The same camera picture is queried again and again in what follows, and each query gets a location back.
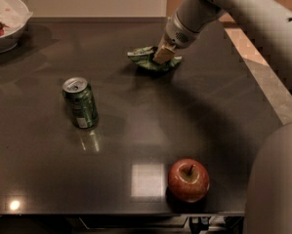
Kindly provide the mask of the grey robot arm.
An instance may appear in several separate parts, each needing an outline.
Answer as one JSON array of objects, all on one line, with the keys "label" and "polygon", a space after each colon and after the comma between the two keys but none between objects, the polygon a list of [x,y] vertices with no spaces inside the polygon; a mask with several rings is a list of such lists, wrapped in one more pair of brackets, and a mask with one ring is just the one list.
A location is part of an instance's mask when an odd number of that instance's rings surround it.
[{"label": "grey robot arm", "polygon": [[[222,12],[239,24],[292,93],[292,12],[274,0],[185,0],[168,20],[154,60],[164,63],[190,46]],[[257,153],[244,233],[292,234],[292,123],[268,137]]]}]

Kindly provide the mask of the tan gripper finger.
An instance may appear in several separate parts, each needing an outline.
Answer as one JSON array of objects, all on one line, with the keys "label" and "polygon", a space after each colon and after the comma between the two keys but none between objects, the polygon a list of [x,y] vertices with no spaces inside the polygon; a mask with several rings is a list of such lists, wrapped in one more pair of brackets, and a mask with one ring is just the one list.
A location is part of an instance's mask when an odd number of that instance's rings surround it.
[{"label": "tan gripper finger", "polygon": [[158,64],[163,64],[171,60],[175,54],[176,47],[174,45],[163,44],[158,47],[156,53],[154,54],[153,61]]},{"label": "tan gripper finger", "polygon": [[159,49],[169,49],[170,48],[170,44],[169,42],[165,39],[164,36],[161,37],[159,44],[158,44],[158,48]]}]

